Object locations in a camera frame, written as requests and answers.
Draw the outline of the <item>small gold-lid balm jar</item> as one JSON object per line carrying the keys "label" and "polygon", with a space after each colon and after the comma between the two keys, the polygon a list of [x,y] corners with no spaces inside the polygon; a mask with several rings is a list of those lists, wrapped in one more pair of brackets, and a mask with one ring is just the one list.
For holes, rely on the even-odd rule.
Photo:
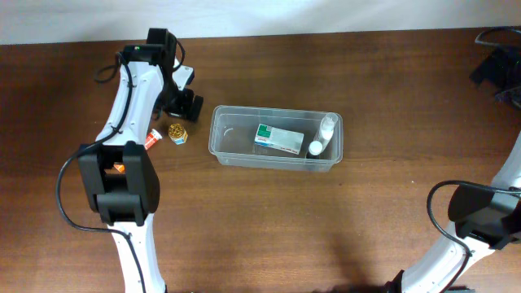
{"label": "small gold-lid balm jar", "polygon": [[169,137],[176,144],[181,145],[186,143],[188,139],[188,133],[185,128],[180,124],[171,124],[169,126]]}

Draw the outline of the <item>orange effervescent tablet tube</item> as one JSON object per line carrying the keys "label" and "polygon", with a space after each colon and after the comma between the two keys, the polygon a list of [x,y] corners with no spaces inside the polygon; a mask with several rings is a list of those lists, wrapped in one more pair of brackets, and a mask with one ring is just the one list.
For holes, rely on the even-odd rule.
{"label": "orange effervescent tablet tube", "polygon": [[[162,139],[162,135],[156,129],[152,129],[151,132],[147,135],[144,148],[148,151],[152,146],[154,146],[158,141]],[[119,173],[125,172],[125,166],[123,164],[113,164],[113,167]]]}

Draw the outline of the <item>white green medicine box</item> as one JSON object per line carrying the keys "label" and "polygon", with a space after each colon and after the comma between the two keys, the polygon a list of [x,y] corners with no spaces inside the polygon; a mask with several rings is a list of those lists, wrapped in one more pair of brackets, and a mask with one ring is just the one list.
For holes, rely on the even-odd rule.
{"label": "white green medicine box", "polygon": [[285,151],[298,155],[304,135],[302,133],[275,128],[273,126],[259,124],[254,143],[262,147],[268,147],[279,151]]}

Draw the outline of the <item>black tube white cap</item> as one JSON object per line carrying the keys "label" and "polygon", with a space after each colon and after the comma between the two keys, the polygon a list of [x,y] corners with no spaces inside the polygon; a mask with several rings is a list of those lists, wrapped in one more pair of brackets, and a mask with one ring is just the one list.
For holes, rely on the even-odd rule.
{"label": "black tube white cap", "polygon": [[323,151],[323,145],[320,141],[312,141],[309,144],[306,158],[310,160],[317,160]]}

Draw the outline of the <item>white calamine lotion bottle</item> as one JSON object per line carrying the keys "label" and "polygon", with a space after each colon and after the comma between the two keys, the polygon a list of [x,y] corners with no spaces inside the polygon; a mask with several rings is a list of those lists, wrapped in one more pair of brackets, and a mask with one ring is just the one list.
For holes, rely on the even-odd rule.
{"label": "white calamine lotion bottle", "polygon": [[314,136],[314,141],[319,141],[322,144],[322,149],[325,150],[331,141],[334,133],[335,126],[339,120],[339,117],[335,113],[327,113],[321,120],[318,130]]}

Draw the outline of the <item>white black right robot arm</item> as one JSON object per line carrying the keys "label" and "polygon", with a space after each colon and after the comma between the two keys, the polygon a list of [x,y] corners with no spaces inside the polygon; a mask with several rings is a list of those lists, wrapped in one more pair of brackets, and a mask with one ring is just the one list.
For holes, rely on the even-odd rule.
{"label": "white black right robot arm", "polygon": [[[455,190],[442,227],[432,211],[435,193]],[[427,195],[427,215],[440,238],[415,265],[401,270],[383,286],[384,292],[450,292],[452,285],[477,261],[508,244],[520,242],[520,143],[488,186],[448,180]]]}

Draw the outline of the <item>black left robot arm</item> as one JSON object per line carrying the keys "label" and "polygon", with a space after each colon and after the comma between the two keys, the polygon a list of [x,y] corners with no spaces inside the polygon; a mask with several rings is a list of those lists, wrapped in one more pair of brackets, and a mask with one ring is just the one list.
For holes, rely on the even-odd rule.
{"label": "black left robot arm", "polygon": [[204,100],[187,87],[195,74],[176,57],[183,50],[166,28],[152,28],[145,43],[118,52],[119,88],[107,123],[74,156],[90,209],[105,225],[101,232],[116,243],[127,292],[167,290],[153,236],[160,180],[146,141],[153,116],[199,118]]}

